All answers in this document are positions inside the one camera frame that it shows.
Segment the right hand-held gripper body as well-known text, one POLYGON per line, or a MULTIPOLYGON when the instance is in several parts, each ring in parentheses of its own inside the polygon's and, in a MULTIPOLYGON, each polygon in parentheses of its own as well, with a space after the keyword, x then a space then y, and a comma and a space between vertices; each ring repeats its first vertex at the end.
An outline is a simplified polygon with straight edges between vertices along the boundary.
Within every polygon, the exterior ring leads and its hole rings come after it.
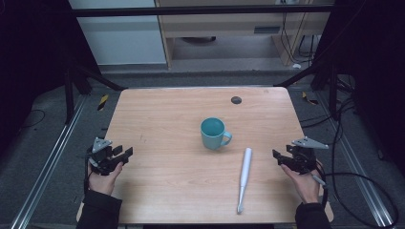
POLYGON ((315 149, 328 150, 329 148, 328 144, 318 142, 307 136, 292 140, 290 145, 296 147, 296 153, 291 154, 292 158, 286 165, 290 170, 299 174, 306 174, 316 169, 317 160, 314 153, 315 149))

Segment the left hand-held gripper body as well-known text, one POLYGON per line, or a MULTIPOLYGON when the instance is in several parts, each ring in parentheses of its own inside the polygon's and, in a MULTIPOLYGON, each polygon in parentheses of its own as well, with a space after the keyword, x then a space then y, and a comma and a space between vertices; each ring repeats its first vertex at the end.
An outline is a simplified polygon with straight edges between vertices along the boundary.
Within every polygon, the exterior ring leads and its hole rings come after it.
POLYGON ((96 137, 93 145, 88 150, 86 157, 92 166, 92 171, 99 175, 108 176, 117 166, 112 159, 112 141, 96 137))

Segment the teal mug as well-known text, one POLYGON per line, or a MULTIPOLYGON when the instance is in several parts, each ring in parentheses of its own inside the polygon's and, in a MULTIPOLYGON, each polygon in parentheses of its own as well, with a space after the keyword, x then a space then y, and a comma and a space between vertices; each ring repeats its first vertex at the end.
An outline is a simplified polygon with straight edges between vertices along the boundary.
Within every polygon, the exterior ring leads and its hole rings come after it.
POLYGON ((225 129, 217 117, 208 117, 201 123, 202 144, 210 150, 218 150, 232 140, 232 134, 225 129))

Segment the person's left hand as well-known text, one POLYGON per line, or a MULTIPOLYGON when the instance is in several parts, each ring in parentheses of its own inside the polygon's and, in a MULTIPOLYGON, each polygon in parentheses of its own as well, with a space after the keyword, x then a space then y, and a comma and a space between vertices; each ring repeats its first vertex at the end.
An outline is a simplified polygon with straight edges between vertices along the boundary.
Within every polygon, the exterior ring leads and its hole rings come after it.
POLYGON ((122 168, 123 163, 120 162, 113 172, 111 172, 108 176, 103 176, 94 173, 92 171, 92 166, 88 165, 88 189, 110 196, 114 191, 117 177, 121 173, 122 168))

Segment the person's right hand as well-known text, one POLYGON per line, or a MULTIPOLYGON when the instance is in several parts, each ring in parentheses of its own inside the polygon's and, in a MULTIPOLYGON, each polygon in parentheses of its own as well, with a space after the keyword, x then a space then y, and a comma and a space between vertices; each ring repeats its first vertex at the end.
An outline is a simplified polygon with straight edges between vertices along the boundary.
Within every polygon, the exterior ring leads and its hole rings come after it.
POLYGON ((320 183, 315 179, 319 178, 317 170, 312 170, 309 173, 300 175, 289 169, 285 164, 281 168, 286 175, 292 180, 295 189, 304 204, 319 202, 320 183))

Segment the yellow black striped tape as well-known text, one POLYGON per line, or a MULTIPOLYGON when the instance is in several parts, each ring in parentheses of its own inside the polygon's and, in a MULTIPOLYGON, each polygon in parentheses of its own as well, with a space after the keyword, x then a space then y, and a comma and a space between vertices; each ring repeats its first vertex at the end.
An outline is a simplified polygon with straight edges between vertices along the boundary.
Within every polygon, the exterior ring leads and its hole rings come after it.
POLYGON ((318 105, 318 99, 314 92, 302 92, 302 97, 306 100, 309 104, 318 105))
POLYGON ((104 106, 105 106, 105 104, 106 104, 106 102, 107 102, 107 100, 108 100, 108 97, 109 97, 108 94, 104 94, 104 95, 100 98, 100 101, 99 101, 98 106, 97 106, 97 110, 98 110, 98 111, 103 110, 103 108, 104 108, 104 106))

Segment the black metal stand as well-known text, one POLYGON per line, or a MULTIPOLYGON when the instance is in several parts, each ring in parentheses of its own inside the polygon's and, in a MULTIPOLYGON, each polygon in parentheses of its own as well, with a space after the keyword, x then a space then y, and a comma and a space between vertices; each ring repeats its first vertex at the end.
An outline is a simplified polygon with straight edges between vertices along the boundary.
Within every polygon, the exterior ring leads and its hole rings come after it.
POLYGON ((313 90, 320 91, 323 90, 326 85, 329 85, 328 110, 332 118, 337 119, 337 68, 332 61, 315 60, 310 67, 302 70, 290 79, 275 84, 275 87, 287 88, 311 74, 313 75, 313 79, 310 83, 310 87, 313 90))
POLYGON ((119 86, 118 84, 102 76, 100 73, 95 73, 88 68, 81 66, 76 61, 71 61, 67 65, 64 73, 66 124, 69 124, 73 120, 75 114, 73 88, 76 87, 80 94, 89 94, 92 91, 92 87, 87 80, 88 77, 114 91, 120 92, 126 90, 126 87, 119 86))

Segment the dark curtain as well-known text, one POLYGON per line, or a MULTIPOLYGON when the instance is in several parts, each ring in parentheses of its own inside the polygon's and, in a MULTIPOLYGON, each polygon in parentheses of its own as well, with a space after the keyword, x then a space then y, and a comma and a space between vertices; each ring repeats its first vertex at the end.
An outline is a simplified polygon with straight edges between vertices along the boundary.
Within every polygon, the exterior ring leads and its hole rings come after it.
POLYGON ((49 15, 69 10, 69 0, 0 0, 0 157, 41 94, 64 84, 59 39, 69 56, 93 73, 99 68, 76 18, 49 15))
POLYGON ((405 0, 334 0, 316 57, 355 80, 382 151, 405 176, 405 0))

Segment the white cabinet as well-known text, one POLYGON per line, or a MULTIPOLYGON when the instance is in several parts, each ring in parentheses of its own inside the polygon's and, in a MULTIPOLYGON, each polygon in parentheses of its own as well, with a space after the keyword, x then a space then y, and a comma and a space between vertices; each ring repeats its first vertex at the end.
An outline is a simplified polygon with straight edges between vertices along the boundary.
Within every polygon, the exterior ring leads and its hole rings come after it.
MULTIPOLYGON (((69 0, 74 10, 154 8, 154 0, 69 0)), ((165 64, 157 16, 79 17, 99 66, 165 64)))

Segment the light wooden desk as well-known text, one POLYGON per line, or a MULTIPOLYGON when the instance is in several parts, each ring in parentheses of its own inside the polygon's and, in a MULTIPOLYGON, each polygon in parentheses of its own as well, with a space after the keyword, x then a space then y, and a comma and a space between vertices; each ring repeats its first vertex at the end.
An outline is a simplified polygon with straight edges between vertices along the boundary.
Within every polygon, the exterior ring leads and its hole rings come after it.
MULTIPOLYGON (((323 5, 334 0, 154 0, 158 7, 323 5)), ((172 59, 174 40, 180 37, 269 35, 284 65, 293 62, 301 39, 320 35, 327 12, 161 15, 160 29, 166 59, 172 59)))

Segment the aluminium floor rail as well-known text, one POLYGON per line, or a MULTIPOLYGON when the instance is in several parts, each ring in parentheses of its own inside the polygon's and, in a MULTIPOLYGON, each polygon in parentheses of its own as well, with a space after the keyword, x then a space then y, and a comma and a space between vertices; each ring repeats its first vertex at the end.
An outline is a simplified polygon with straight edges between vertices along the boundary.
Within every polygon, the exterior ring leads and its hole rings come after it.
POLYGON ((328 110, 328 100, 322 93, 316 93, 320 106, 323 108, 326 115, 328 115, 329 123, 335 131, 333 143, 331 145, 331 179, 332 188, 336 200, 340 205, 355 219, 358 219, 364 225, 368 225, 373 229, 396 229, 396 223, 398 220, 397 208, 393 205, 394 216, 392 217, 386 208, 381 196, 378 194, 377 183, 370 179, 357 156, 354 154, 352 146, 350 145, 347 137, 344 134, 341 122, 332 118, 328 110), (347 164, 350 168, 348 172, 336 172, 335 171, 335 153, 336 149, 339 149, 340 153, 345 157, 347 164), (360 217, 356 217, 353 211, 347 206, 347 204, 341 199, 338 193, 338 189, 335 185, 336 177, 354 177, 357 186, 362 194, 363 199, 366 201, 371 214, 375 220, 375 224, 366 222, 360 217))
POLYGON ((35 211, 39 200, 42 198, 43 193, 53 175, 53 171, 62 156, 67 143, 75 129, 76 123, 79 120, 84 105, 88 99, 87 95, 80 95, 74 108, 74 114, 71 120, 64 125, 56 143, 54 144, 50 155, 48 156, 42 170, 37 177, 28 197, 26 198, 23 206, 20 208, 18 214, 11 223, 10 229, 26 229, 32 214, 35 211))

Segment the black horizontal frame bar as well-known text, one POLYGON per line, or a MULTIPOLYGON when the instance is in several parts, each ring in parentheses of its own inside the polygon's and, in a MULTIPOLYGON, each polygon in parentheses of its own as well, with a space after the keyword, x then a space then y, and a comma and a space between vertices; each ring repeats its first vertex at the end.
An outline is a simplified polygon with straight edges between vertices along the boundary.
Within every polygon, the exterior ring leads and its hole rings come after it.
POLYGON ((194 6, 128 9, 70 10, 76 17, 104 16, 150 16, 150 15, 198 15, 236 13, 284 13, 284 12, 328 12, 335 5, 257 5, 257 6, 194 6))

